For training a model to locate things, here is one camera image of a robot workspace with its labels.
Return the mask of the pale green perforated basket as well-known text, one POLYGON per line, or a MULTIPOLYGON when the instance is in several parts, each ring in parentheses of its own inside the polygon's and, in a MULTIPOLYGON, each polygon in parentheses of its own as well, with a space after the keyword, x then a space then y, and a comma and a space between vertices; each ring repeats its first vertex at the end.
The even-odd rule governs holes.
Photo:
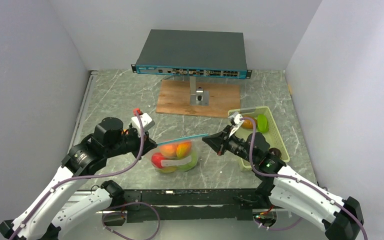
MULTIPOLYGON (((265 137, 266 142, 270 145, 271 148, 276 148, 280 151, 280 159, 282 161, 284 161, 285 163, 288 163, 290 161, 290 156, 285 147, 280 131, 276 125, 272 112, 268 106, 256 106, 256 107, 230 109, 227 112, 227 115, 229 116, 234 112, 239 112, 242 116, 253 117, 256 120, 259 115, 264 115, 267 118, 268 131, 265 133, 262 133, 262 135, 265 137)), ((248 136, 250 137, 251 134, 252 134, 252 128, 245 129, 241 127, 236 131, 235 136, 238 137, 239 139, 247 140, 248 136)), ((239 165, 239 169, 241 171, 247 172, 252 170, 248 161, 238 157, 237 162, 239 165)))

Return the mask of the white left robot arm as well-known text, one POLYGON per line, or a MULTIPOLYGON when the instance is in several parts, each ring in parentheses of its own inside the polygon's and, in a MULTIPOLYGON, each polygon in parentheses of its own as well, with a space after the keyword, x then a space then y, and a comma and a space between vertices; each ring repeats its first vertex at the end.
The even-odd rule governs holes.
POLYGON ((154 124, 148 114, 139 112, 128 128, 116 117, 104 118, 93 133, 69 150, 36 200, 20 216, 2 221, 0 234, 8 240, 57 240, 95 212, 119 209, 126 201, 125 191, 110 173, 84 200, 69 208, 65 204, 89 179, 100 177, 108 159, 130 153, 140 160, 155 149, 157 144, 149 136, 154 124))

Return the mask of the yellow star fruit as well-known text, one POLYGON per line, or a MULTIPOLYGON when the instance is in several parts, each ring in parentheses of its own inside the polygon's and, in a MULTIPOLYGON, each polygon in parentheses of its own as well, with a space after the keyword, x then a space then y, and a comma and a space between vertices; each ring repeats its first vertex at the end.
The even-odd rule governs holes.
POLYGON ((178 168, 176 166, 167 166, 167 167, 158 168, 157 171, 165 174, 165 173, 173 173, 177 169, 178 168))

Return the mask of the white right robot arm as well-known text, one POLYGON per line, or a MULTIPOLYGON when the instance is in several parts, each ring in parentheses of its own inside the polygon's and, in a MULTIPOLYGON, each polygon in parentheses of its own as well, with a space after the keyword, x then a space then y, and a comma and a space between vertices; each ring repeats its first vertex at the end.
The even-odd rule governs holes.
POLYGON ((261 181, 255 189, 260 207, 289 210, 324 231, 329 240, 355 240, 362 232, 364 217, 358 200, 351 196, 344 199, 309 182, 270 150, 262 133, 238 138, 227 125, 202 141, 219 156, 230 152, 250 163, 261 181))

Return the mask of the pale green cabbage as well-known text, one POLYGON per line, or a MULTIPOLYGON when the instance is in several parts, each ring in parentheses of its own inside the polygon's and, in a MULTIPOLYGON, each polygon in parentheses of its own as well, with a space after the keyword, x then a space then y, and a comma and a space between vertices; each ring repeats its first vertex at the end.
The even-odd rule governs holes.
POLYGON ((192 152, 188 157, 184 158, 184 160, 188 160, 188 162, 177 167, 177 170, 180 172, 186 172, 194 168, 198 163, 198 154, 192 152))

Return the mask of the red wrinkled fruit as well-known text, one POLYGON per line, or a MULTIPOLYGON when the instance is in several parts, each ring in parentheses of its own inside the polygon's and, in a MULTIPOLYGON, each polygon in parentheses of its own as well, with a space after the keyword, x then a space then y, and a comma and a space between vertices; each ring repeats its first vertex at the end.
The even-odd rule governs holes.
POLYGON ((167 158, 160 152, 156 152, 151 156, 151 164, 157 169, 163 168, 162 161, 164 160, 167 160, 167 158))

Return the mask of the silver metal stand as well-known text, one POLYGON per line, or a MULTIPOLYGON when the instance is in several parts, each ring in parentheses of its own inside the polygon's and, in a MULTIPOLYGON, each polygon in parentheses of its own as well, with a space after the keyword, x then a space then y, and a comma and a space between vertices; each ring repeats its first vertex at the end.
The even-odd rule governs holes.
POLYGON ((189 104, 191 106, 209 106, 210 94, 209 91, 204 90, 202 87, 197 87, 196 77, 189 77, 190 98, 189 104))

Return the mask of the blue grey network switch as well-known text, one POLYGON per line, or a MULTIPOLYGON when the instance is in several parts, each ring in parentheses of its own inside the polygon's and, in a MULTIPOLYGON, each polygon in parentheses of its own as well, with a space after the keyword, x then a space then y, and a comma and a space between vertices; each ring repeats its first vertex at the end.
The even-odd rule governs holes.
POLYGON ((241 32, 150 30, 133 73, 250 79, 241 32))

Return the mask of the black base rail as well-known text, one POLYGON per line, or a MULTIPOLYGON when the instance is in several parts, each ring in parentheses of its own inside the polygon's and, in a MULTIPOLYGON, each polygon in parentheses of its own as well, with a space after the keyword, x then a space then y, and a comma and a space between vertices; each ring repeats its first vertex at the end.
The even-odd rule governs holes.
POLYGON ((266 217, 292 212, 258 201, 253 188, 225 189, 126 189, 124 198, 112 203, 108 211, 125 214, 127 223, 156 220, 234 219, 251 221, 255 215, 266 217))

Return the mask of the orange yellow mango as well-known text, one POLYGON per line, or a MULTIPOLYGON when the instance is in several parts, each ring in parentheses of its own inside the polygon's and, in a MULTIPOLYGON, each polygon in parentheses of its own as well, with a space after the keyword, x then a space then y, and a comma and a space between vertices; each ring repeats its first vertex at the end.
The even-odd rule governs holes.
POLYGON ((178 159, 183 159, 190 155, 192 149, 192 142, 191 141, 184 141, 177 145, 176 148, 176 157, 178 159))

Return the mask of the brown potato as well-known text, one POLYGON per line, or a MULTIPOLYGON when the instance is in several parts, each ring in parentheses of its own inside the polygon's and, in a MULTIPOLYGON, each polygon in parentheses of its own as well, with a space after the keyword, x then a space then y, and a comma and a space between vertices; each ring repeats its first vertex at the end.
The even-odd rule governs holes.
POLYGON ((254 126, 257 128, 257 120, 253 117, 245 119, 241 125, 244 129, 253 129, 254 126))

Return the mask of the brown wooden board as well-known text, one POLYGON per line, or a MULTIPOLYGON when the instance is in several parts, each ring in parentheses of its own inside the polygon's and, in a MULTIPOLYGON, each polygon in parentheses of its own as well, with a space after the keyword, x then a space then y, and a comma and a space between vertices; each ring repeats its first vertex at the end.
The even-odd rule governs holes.
POLYGON ((237 84, 198 82, 209 93, 207 105, 191 104, 188 81, 162 81, 156 104, 158 114, 226 118, 229 110, 241 107, 241 87, 237 84))

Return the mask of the clear zip top bag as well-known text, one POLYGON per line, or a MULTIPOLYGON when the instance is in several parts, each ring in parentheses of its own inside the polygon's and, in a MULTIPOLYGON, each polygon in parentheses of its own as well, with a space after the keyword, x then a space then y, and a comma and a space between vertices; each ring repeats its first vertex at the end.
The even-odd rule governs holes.
POLYGON ((204 133, 160 142, 145 158, 159 173, 187 172, 202 159, 202 139, 207 136, 208 134, 204 133))

